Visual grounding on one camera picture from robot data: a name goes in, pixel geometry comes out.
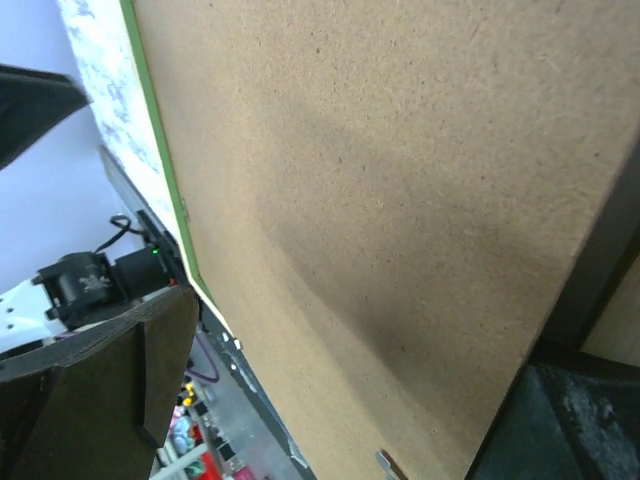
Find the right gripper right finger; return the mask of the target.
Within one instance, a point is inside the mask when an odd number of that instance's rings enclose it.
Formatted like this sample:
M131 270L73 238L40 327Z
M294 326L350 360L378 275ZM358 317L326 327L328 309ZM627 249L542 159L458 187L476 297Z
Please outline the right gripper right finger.
M528 366L467 476L638 478L638 368L616 362Z

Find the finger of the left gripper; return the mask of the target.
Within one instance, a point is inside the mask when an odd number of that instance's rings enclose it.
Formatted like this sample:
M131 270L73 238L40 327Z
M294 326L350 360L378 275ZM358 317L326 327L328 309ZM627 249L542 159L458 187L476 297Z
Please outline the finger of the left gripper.
M1 169L70 115L90 104L61 73L1 65Z

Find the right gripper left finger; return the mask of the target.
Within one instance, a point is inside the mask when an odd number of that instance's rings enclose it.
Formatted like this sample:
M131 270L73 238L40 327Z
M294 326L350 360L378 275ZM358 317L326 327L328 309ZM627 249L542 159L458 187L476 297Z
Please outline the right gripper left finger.
M164 444L199 317L173 287L1 363L4 479L146 479Z

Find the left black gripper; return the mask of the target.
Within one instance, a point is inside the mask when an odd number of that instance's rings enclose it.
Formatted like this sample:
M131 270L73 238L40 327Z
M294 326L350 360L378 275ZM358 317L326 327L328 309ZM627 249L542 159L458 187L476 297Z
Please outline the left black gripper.
M177 242L154 214L136 212L144 246L114 261L112 271L127 300L141 299L168 287L189 286Z

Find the green and wood picture frame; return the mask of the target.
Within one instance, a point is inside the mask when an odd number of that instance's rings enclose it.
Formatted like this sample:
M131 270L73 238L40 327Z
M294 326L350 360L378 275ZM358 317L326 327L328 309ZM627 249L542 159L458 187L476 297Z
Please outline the green and wood picture frame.
M147 111L149 113L151 128L154 135L154 142L158 149L162 177L165 181L170 205L178 233L174 235L178 243L180 254L185 265L187 278L195 291L199 294L205 305L212 312L217 323L224 329L223 339L232 341L235 338L231 328L218 310L212 295L206 286L200 273L195 250L192 243L192 236L189 231L189 215L184 199L180 194L175 169L172 163L169 144L166 137L165 128L161 118L161 112L154 90L153 80L149 69L143 38L138 24L134 1L120 2L125 28L132 48L133 59L136 65L138 77L144 95Z

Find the brown frame backing board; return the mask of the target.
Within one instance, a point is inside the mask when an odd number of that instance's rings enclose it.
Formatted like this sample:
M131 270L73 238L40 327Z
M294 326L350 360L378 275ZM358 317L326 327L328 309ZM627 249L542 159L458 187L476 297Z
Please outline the brown frame backing board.
M467 473L639 120L635 1L139 1L200 276L320 479Z

